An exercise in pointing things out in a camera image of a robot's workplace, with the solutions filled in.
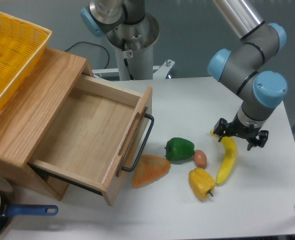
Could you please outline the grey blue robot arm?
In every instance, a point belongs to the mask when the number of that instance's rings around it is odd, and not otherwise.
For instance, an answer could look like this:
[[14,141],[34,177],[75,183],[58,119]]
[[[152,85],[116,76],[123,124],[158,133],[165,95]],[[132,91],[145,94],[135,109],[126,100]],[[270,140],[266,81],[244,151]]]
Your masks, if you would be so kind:
[[[246,0],[214,2],[242,45],[236,51],[219,50],[207,71],[242,100],[231,122],[220,119],[214,133],[220,139],[245,139],[249,149],[264,147],[269,133],[263,125],[283,101],[288,84],[273,71],[259,72],[287,43],[285,30],[266,23]],[[156,19],[145,10],[142,0],[92,0],[80,12],[87,29],[96,37],[106,36],[114,47],[119,78],[150,80],[153,77],[153,45],[160,35]]]

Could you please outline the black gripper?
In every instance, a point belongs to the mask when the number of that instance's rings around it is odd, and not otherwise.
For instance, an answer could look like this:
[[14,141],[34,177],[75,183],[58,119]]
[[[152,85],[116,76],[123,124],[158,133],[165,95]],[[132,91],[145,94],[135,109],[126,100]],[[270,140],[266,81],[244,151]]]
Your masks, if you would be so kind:
[[226,119],[220,118],[213,128],[213,133],[218,137],[220,143],[224,137],[238,137],[247,140],[247,150],[252,148],[263,148],[268,141],[269,131],[261,130],[254,123],[243,124],[238,117],[228,123]]

